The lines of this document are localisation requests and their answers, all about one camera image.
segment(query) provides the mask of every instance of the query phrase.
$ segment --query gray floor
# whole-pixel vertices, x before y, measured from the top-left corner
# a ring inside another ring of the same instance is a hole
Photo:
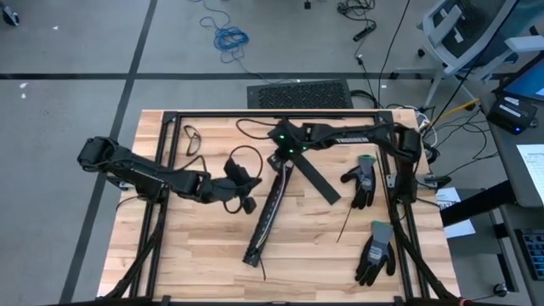
[[[149,5],[149,0],[8,2],[20,13],[22,24],[11,28],[0,23],[0,74],[127,73]],[[361,72],[353,60],[356,45],[351,37],[362,25],[337,14],[335,0],[313,1],[311,10],[303,9],[302,0],[207,2],[229,11],[232,25],[248,32],[251,41],[244,65],[250,71]],[[422,42],[415,24],[433,3],[412,2],[385,71],[398,66],[429,65],[427,59],[415,56]],[[379,0],[369,13],[378,22],[360,51],[369,72],[380,71],[403,8],[404,2]],[[213,32],[198,25],[207,14],[199,3],[159,0],[139,72],[243,72],[237,64],[219,62],[218,51],[212,45]],[[246,86],[262,83],[138,80],[128,101],[119,140],[125,145],[132,143],[143,109],[243,109]],[[368,90],[366,80],[348,83],[351,89]],[[382,89],[385,105],[421,105],[430,85],[428,80],[386,80],[382,84],[386,86]],[[0,185],[3,304],[59,301],[95,181],[92,174],[80,169],[76,157],[85,138],[110,132],[124,85],[123,80],[0,81],[0,162],[6,174]],[[377,81],[371,80],[371,85],[376,91]],[[479,83],[470,86],[475,92],[486,90]],[[453,89],[453,84],[445,83],[434,103],[443,105]],[[453,105],[467,99],[459,94]],[[371,107],[362,99],[355,99],[354,104],[357,108]],[[446,129],[440,131],[439,138],[447,133]],[[490,137],[488,140],[486,152],[492,153],[495,147]],[[442,156],[433,164],[433,170],[447,173],[468,162],[482,144],[481,135],[454,134],[440,147]],[[505,174],[496,158],[463,168],[452,178],[452,185],[457,187],[481,188],[502,181]],[[76,300],[95,296],[118,198],[119,192],[107,186]],[[490,288],[502,281],[490,260],[474,257],[454,261],[466,297],[489,295]],[[515,298],[520,301],[525,297]],[[507,299],[494,301],[506,303]]]

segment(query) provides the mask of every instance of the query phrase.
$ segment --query wooden table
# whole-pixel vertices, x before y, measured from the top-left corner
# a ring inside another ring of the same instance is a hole
[[[134,153],[154,159],[162,112],[142,112],[133,144]],[[416,126],[413,110],[392,112],[396,122],[412,128]],[[277,122],[272,118],[258,120]],[[203,141],[199,153],[205,156],[208,170],[214,178],[224,177],[223,166],[227,156],[238,145],[258,148],[263,158],[275,149],[271,140],[254,140],[244,136],[236,129],[235,121],[236,118],[205,117],[182,121],[200,132]],[[292,122],[298,125],[310,120]],[[374,124],[372,119],[361,118],[314,122],[339,127]],[[247,122],[241,126],[252,135],[265,135],[269,130],[269,127]],[[187,136],[182,133],[181,138],[175,167],[181,167],[192,159],[184,154],[189,143]],[[167,159],[168,148],[164,154],[163,161]],[[275,176],[266,161],[263,182],[252,192],[258,208],[251,215],[243,212],[228,214],[220,203],[202,205],[176,195],[170,196],[155,298],[167,294],[173,300],[184,301],[391,302],[393,296],[404,296],[398,264],[393,276],[385,275],[385,269],[382,269],[372,287],[359,286],[354,281],[362,248],[371,233],[371,221],[389,222],[381,179],[378,180],[374,205],[351,212],[342,238],[337,243],[354,196],[354,183],[342,184],[339,179],[357,164],[357,156],[362,154],[376,156],[377,147],[374,144],[344,144],[329,150],[304,153],[342,199],[333,206],[329,205],[297,169],[293,171],[286,197],[263,252],[266,281],[263,280],[261,268],[253,268],[241,261]],[[259,163],[254,152],[239,150],[235,160],[252,175],[257,173]],[[201,169],[201,165],[198,163],[191,168]],[[380,173],[377,164],[375,168],[377,174]],[[428,172],[424,156],[418,172]],[[124,192],[122,199],[134,195],[133,191]],[[419,190],[418,196],[435,201],[434,193],[430,190]],[[236,207],[237,200],[229,204]],[[144,207],[142,201],[132,200],[118,210],[99,296],[112,289],[134,260]],[[413,204],[413,210],[424,259],[447,289],[458,295],[456,275],[438,208],[417,202]],[[399,208],[399,215],[404,215],[402,208]],[[146,281],[145,269],[142,284]],[[413,264],[411,283],[419,296]]]

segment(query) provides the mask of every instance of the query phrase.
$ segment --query black glove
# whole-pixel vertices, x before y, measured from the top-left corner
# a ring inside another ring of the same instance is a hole
[[[394,251],[389,240],[393,235],[393,227],[381,222],[372,222],[372,236],[366,242],[360,255],[359,267],[355,280],[361,286],[372,286],[383,265],[388,264],[386,273],[391,276],[395,271]]]
[[[347,183],[355,180],[355,197],[351,201],[352,208],[363,209],[370,207],[374,201],[374,192],[376,191],[376,173],[374,171],[374,156],[359,156],[359,166],[354,167],[345,173],[340,181]]]

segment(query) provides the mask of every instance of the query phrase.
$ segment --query white paper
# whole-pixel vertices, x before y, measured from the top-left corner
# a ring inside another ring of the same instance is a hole
[[[518,151],[544,205],[544,144],[518,144]]]
[[[460,201],[461,199],[459,198],[455,187],[442,188],[436,193],[436,203],[440,206],[440,210],[455,205]],[[472,235],[476,233],[476,230],[474,230],[472,222],[470,222],[470,219],[468,219],[457,224],[444,227],[444,232],[445,237],[449,239],[464,235]]]

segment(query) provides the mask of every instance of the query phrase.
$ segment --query computer screen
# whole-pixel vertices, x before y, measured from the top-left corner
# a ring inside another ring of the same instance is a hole
[[[544,101],[544,57],[510,82],[503,91],[507,94]]]

